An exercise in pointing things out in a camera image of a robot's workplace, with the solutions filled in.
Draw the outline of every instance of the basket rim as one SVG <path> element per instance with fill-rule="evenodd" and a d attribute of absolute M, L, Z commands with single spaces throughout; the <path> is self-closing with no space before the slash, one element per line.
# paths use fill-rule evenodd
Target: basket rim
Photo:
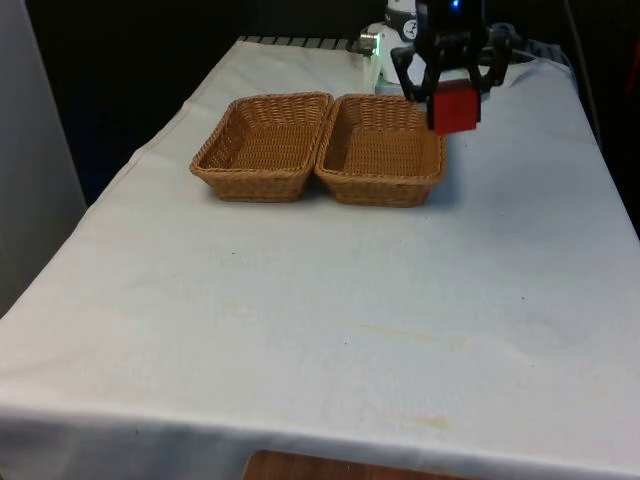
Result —
<path fill-rule="evenodd" d="M 300 162 L 299 166 L 289 167 L 289 168 L 279 168 L 279 169 L 264 169 L 264 168 L 255 168 L 255 169 L 247 169 L 247 168 L 221 168 L 221 167 L 211 167 L 204 168 L 200 166 L 200 162 L 206 157 L 207 153 L 211 149 L 211 146 L 218 140 L 222 132 L 224 131 L 229 117 L 231 114 L 239 108 L 243 103 L 254 102 L 257 100 L 270 98 L 270 99 L 291 99 L 291 98 L 312 98 L 317 97 L 323 101 L 324 112 L 322 116 L 318 120 L 318 128 L 313 139 L 313 146 L 308 154 L 308 158 L 305 159 L 304 162 Z M 194 175 L 201 177 L 202 175 L 210 175 L 215 174 L 216 176 L 225 176 L 225 177 L 246 177 L 246 176 L 254 176 L 254 175 L 266 175 L 266 176 L 283 176 L 283 177 L 294 177 L 296 175 L 300 175 L 301 173 L 308 173 L 313 170 L 315 165 L 318 148 L 322 141 L 322 137 L 325 129 L 325 122 L 327 121 L 328 116 L 331 113 L 331 106 L 333 104 L 333 96 L 330 93 L 326 92 L 298 92 L 298 93 L 266 93 L 260 95 L 252 95 L 248 97 L 240 97 L 233 100 L 227 109 L 225 110 L 222 118 L 216 125 L 214 131 L 209 135 L 204 144 L 200 147 L 198 152 L 194 155 L 191 163 L 189 165 L 189 170 Z"/>
<path fill-rule="evenodd" d="M 336 99 L 333 102 L 331 107 L 331 112 L 327 117 L 326 125 L 324 129 L 323 138 L 318 148 L 316 164 L 314 167 L 314 172 L 317 176 L 321 178 L 330 179 L 333 182 L 338 183 L 381 183 L 381 180 L 388 181 L 389 183 L 395 183 L 400 185 L 408 185 L 408 186 L 432 186 L 440 182 L 442 177 L 446 174 L 447 168 L 447 141 L 446 136 L 444 135 L 436 135 L 438 140 L 438 170 L 429 175 L 385 175 L 385 174 L 374 174 L 374 173 L 347 173 L 342 170 L 334 170 L 325 168 L 324 161 L 326 159 L 327 148 L 329 147 L 329 140 L 333 134 L 333 129 L 335 128 L 336 119 L 338 117 L 338 113 L 340 111 L 340 106 L 347 100 L 354 98 L 362 98 L 362 99 L 380 99 L 383 101 L 393 101 L 393 102 L 406 102 L 407 100 L 404 97 L 399 95 L 371 95 L 371 94 L 363 94 L 363 93 L 354 93 L 343 95 L 342 97 Z"/>

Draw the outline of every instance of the white wall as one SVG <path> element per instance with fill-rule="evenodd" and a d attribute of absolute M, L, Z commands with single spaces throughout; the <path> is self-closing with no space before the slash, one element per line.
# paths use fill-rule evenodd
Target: white wall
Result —
<path fill-rule="evenodd" d="M 0 316 L 84 210 L 27 10 L 0 0 Z"/>

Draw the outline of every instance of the white tablecloth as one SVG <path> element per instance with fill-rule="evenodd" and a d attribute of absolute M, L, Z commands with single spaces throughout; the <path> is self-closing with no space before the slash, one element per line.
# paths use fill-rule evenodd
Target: white tablecloth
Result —
<path fill-rule="evenodd" d="M 496 89 L 421 208 L 229 204 L 189 173 L 234 98 L 361 80 L 238 43 L 134 155 L 0 321 L 6 480 L 234 479 L 264 448 L 639 478 L 640 248 L 562 70 Z"/>

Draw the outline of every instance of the red cube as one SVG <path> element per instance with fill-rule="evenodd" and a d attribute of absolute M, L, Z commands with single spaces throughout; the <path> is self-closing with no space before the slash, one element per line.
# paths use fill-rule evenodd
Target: red cube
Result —
<path fill-rule="evenodd" d="M 434 130 L 438 135 L 475 130 L 480 97 L 469 80 L 451 80 L 438 85 L 433 98 Z"/>

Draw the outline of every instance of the wicker basket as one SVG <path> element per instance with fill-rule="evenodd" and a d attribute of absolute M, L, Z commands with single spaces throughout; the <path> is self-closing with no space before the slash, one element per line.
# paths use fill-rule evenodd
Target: wicker basket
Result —
<path fill-rule="evenodd" d="M 332 97 L 260 95 L 229 105 L 191 163 L 223 200 L 288 202 L 313 170 Z"/>
<path fill-rule="evenodd" d="M 445 138 L 399 96 L 347 95 L 333 105 L 316 174 L 341 203 L 415 207 L 444 176 Z"/>

